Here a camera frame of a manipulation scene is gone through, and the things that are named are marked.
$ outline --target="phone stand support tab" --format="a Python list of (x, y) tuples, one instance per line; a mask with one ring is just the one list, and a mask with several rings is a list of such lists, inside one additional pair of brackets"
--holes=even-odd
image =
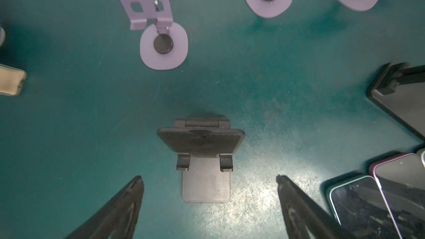
[(231, 129), (224, 117), (177, 119), (174, 127), (158, 130), (158, 136), (177, 153), (178, 171), (183, 172), (185, 202), (226, 203), (230, 200), (233, 154), (245, 138)]

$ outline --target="purple phone case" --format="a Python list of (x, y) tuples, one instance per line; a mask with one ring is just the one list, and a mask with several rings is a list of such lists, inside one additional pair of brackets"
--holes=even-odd
[(384, 198), (385, 206), (387, 207), (387, 210), (390, 213), (391, 219), (393, 220), (393, 223), (396, 226), (396, 230), (397, 230), (397, 233), (398, 233), (398, 235), (399, 235), (400, 238), (402, 238), (401, 232), (400, 232), (400, 230), (399, 230), (399, 228), (397, 226), (396, 220), (394, 219), (394, 216), (393, 216), (393, 213), (392, 213), (392, 211), (390, 209), (390, 206), (388, 205), (387, 199), (385, 198), (384, 192), (382, 191), (381, 183), (379, 182), (379, 179), (376, 176), (376, 168), (378, 168), (379, 166), (381, 166), (383, 164), (386, 164), (388, 162), (392, 162), (394, 160), (401, 159), (401, 158), (406, 157), (406, 156), (409, 156), (409, 155), (415, 155), (415, 154), (414, 153), (401, 153), (401, 154), (397, 154), (397, 155), (395, 155), (393, 157), (389, 157), (389, 158), (387, 158), (385, 160), (382, 160), (382, 161), (379, 161), (379, 162), (375, 162), (375, 163), (373, 163), (369, 167), (369, 174), (371, 176), (373, 176), (375, 178), (375, 180), (376, 180), (376, 183), (378, 183), (379, 190), (381, 192), (382, 197)]

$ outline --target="phone screen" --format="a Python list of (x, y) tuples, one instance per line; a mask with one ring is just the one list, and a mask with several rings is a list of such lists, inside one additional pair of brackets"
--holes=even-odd
[(404, 238), (425, 238), (425, 167), (420, 157), (409, 154), (380, 164), (377, 177)]
[(373, 177), (364, 176), (331, 187), (328, 199), (335, 218), (356, 238), (399, 239)]

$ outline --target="scratched floor surface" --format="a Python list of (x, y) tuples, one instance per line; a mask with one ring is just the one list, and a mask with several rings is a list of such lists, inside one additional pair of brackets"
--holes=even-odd
[[(276, 193), (287, 174), (319, 185), (421, 141), (365, 97), (378, 66), (423, 64), (423, 0), (293, 0), (277, 18), (244, 0), (171, 0), (189, 36), (182, 66), (140, 59), (119, 0), (0, 0), (2, 64), (28, 72), (0, 97), (0, 238), (57, 239), (135, 175), (135, 238), (286, 238)], [(223, 114), (246, 139), (227, 204), (186, 204), (176, 155), (156, 136), (176, 118)]]

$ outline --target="phone stand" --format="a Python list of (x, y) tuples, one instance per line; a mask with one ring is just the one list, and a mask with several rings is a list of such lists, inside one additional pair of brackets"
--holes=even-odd
[(249, 8), (262, 18), (274, 18), (287, 10), (292, 0), (245, 0)]
[(425, 66), (382, 66), (368, 97), (420, 138), (425, 139)]
[(141, 35), (140, 57), (146, 66), (168, 70), (186, 59), (188, 39), (182, 26), (173, 22), (169, 0), (120, 0), (130, 19), (130, 29), (145, 29), (147, 20), (154, 20)]
[(158, 136), (177, 152), (177, 170), (183, 171), (185, 202), (226, 203), (230, 200), (233, 154), (245, 138), (231, 129), (227, 118), (177, 119), (174, 127), (161, 128)]

